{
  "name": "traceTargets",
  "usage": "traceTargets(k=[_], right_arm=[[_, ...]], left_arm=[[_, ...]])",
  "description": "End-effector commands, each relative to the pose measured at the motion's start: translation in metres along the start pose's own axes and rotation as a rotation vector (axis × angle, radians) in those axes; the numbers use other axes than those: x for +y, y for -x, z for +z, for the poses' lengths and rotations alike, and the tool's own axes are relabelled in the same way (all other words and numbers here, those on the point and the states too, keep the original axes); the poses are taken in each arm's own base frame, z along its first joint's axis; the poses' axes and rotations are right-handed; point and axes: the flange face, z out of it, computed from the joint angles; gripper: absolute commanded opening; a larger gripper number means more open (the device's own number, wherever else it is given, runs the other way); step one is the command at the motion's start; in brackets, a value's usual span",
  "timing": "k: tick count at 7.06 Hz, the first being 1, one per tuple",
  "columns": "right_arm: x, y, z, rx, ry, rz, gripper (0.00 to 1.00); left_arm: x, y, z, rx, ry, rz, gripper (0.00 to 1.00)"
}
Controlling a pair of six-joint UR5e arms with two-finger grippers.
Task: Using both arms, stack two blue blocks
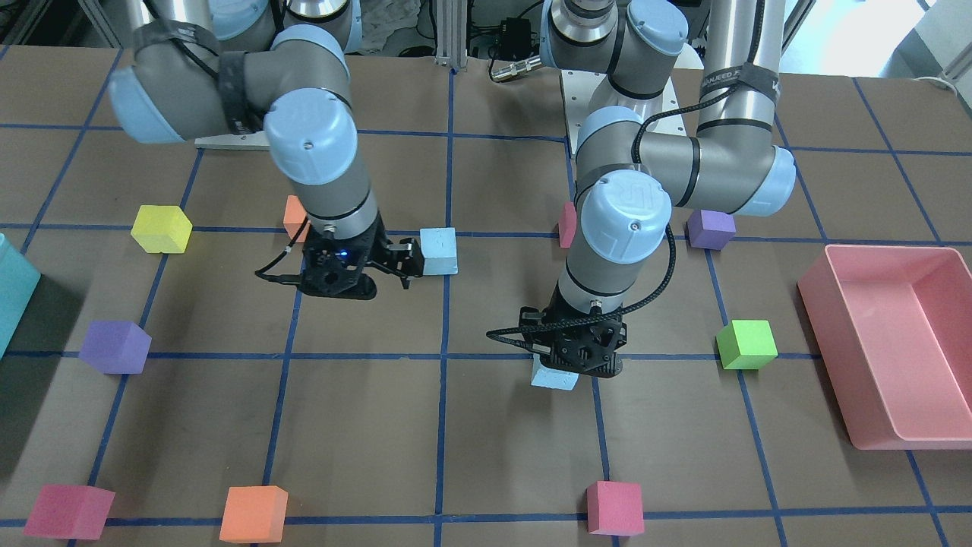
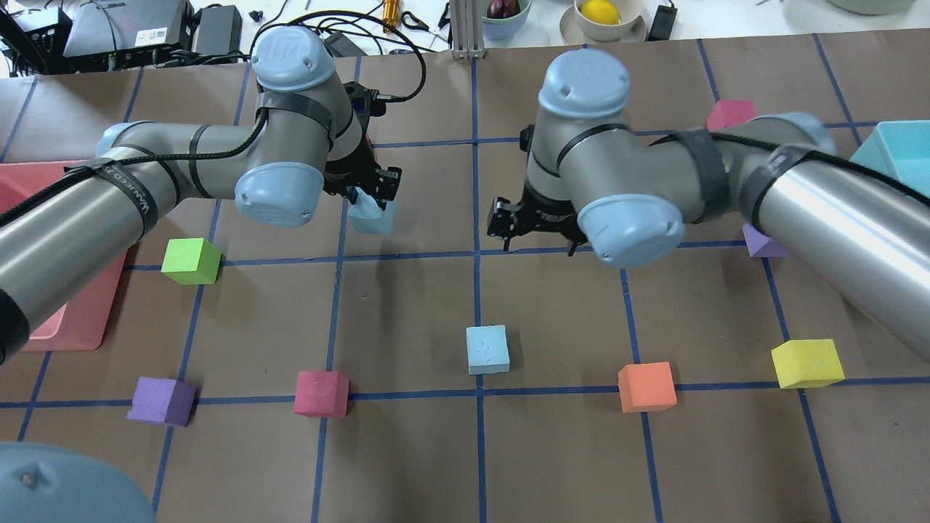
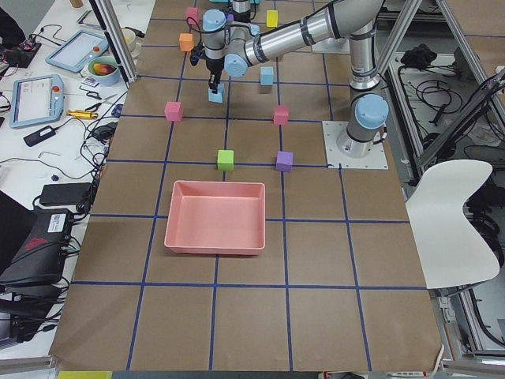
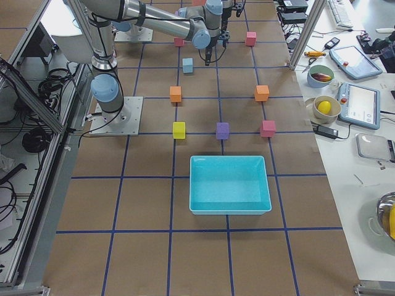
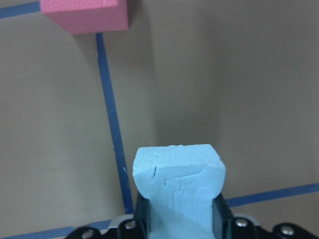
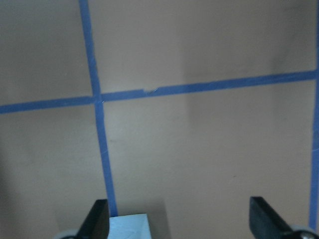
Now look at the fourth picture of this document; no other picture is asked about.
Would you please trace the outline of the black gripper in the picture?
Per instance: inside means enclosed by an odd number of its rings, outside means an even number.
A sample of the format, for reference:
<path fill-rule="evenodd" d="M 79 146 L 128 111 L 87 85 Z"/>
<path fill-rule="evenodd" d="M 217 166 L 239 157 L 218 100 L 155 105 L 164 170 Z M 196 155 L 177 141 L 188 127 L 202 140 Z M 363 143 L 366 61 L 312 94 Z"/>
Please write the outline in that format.
<path fill-rule="evenodd" d="M 226 15 L 223 15 L 221 18 L 221 29 L 218 39 L 223 40 L 223 44 L 225 47 L 228 46 L 230 40 L 230 32 L 228 31 L 228 17 Z"/>
<path fill-rule="evenodd" d="M 212 62 L 211 61 L 212 60 L 212 51 L 213 51 L 212 46 L 207 46 L 205 48 L 205 54 L 204 54 L 205 66 L 209 66 Z"/>

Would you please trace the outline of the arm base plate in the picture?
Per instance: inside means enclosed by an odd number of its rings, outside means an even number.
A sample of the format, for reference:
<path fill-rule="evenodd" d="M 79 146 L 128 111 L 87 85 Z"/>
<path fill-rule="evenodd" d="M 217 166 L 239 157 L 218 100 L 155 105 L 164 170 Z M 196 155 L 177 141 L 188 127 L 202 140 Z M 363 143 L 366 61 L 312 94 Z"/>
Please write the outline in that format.
<path fill-rule="evenodd" d="M 119 114 L 117 112 L 105 113 L 97 103 L 95 112 L 101 114 L 93 117 L 89 134 L 92 136 L 137 136 L 143 109 L 143 97 L 126 96 L 123 101 L 123 109 Z"/>
<path fill-rule="evenodd" d="M 138 31 L 129 30 L 127 32 L 118 31 L 115 35 L 116 43 L 150 43 L 152 41 L 153 31 L 142 28 Z"/>

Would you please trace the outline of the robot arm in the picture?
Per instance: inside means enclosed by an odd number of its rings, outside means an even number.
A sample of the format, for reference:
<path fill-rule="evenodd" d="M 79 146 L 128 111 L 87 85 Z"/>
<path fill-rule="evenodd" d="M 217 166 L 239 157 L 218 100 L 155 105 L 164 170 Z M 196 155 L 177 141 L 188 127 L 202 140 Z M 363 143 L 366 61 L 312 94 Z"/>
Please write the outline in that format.
<path fill-rule="evenodd" d="M 136 121 L 118 77 L 112 34 L 116 23 L 130 23 L 190 41 L 205 52 L 205 65 L 212 62 L 212 49 L 221 34 L 222 1 L 184 7 L 177 14 L 143 1 L 83 1 L 83 4 L 88 10 L 93 47 L 91 93 L 101 108 L 101 120 L 98 127 L 92 127 L 92 132 L 103 133 L 104 128 L 122 128 Z"/>
<path fill-rule="evenodd" d="M 245 3 L 238 2 L 236 0 L 222 1 L 223 12 L 221 16 L 221 29 L 220 35 L 218 37 L 218 43 L 223 46 L 224 49 L 227 48 L 230 32 L 228 31 L 228 20 L 235 13 L 236 17 L 239 18 L 244 10 Z"/>

